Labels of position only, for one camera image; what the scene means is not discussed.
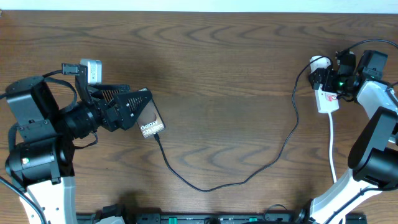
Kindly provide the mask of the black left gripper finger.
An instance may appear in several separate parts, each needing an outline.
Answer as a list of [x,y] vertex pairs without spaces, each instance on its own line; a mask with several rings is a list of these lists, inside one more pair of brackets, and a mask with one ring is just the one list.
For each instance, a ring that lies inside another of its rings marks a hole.
[[118,121],[121,123],[135,123],[151,99],[152,93],[149,90],[116,94],[114,102]]
[[94,103],[108,104],[113,101],[115,95],[129,92],[130,86],[126,84],[90,85],[88,90],[91,100],[90,105]]

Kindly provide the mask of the Galaxy S25 Ultra smartphone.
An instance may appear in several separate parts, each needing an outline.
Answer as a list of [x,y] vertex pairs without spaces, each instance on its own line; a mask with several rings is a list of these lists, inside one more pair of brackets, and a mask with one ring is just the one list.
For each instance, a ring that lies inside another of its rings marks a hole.
[[136,121],[142,136],[148,138],[163,131],[166,126],[154,100],[150,100]]

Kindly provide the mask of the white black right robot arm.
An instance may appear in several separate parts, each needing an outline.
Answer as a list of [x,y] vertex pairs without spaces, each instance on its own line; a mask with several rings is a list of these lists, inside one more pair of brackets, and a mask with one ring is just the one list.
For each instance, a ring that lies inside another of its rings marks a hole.
[[353,144],[348,169],[322,195],[300,212],[302,223],[339,223],[365,200],[397,190],[397,98],[393,86],[382,80],[388,56],[365,50],[360,60],[349,50],[338,52],[338,70],[320,55],[310,59],[309,83],[319,105],[337,104],[351,97],[369,121]]

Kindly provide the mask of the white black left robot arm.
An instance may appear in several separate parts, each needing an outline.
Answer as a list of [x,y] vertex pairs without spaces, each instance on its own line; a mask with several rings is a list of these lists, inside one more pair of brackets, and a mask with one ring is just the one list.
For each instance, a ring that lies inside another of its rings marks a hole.
[[3,98],[16,123],[9,130],[6,171],[11,189],[23,201],[31,223],[76,223],[75,139],[127,130],[152,99],[149,90],[131,91],[129,85],[104,85],[100,68],[89,62],[64,63],[62,75],[71,75],[72,102],[60,108],[49,88],[55,72],[10,84]]

